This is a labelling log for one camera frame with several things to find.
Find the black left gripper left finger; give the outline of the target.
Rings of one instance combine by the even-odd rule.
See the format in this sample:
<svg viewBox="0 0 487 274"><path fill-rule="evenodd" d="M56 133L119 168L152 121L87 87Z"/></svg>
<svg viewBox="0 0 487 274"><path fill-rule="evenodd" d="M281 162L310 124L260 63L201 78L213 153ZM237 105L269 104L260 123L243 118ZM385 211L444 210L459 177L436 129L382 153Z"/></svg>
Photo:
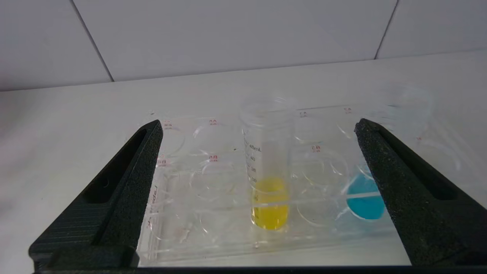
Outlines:
<svg viewBox="0 0 487 274"><path fill-rule="evenodd" d="M29 247L36 272L120 272L136 268L142 222L163 127L140 127Z"/></svg>

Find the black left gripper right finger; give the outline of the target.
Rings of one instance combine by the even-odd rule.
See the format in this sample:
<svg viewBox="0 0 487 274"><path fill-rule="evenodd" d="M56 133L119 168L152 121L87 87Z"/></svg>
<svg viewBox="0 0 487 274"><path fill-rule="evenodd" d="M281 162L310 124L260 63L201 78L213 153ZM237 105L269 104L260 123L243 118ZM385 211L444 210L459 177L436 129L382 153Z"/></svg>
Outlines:
<svg viewBox="0 0 487 274"><path fill-rule="evenodd" d="M372 120L358 145L414 266L485 266L486 209Z"/></svg>

